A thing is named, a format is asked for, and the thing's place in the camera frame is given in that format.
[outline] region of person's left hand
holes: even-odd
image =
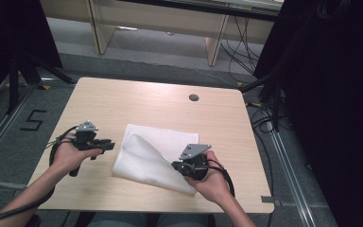
[[[78,150],[69,139],[63,139],[55,154],[52,166],[59,168],[64,174],[79,167],[86,158],[98,156],[102,149]]]

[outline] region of jeans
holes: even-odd
[[[100,212],[96,213],[89,227],[145,227],[147,214]],[[160,214],[157,227],[206,227],[208,215],[202,214]]]

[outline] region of black curtain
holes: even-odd
[[[311,35],[291,56],[280,82],[286,107],[338,226],[363,226],[363,1],[329,4],[312,15]],[[297,10],[302,1],[289,1]],[[294,26],[276,25],[258,62],[264,75],[279,60]]]
[[[9,73],[9,61],[24,51],[54,67],[61,60],[38,0],[0,0],[0,83]],[[19,70],[25,70],[19,64]]]

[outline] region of circular hole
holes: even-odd
[[[199,100],[199,96],[197,96],[195,94],[191,94],[188,98],[190,98],[190,100],[192,100],[192,101],[198,101]]]

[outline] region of light wood tabletop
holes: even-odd
[[[191,101],[190,95],[199,97]],[[71,95],[49,141],[73,126],[91,120],[97,139],[112,139],[114,150],[82,163],[77,177],[66,176],[41,209],[85,211],[221,213],[200,193],[194,196],[112,176],[112,167],[128,124],[196,132],[211,144],[228,170],[237,200],[247,213],[270,213],[273,203],[264,168],[241,93],[237,90],[82,78]],[[44,151],[32,183],[48,168]]]

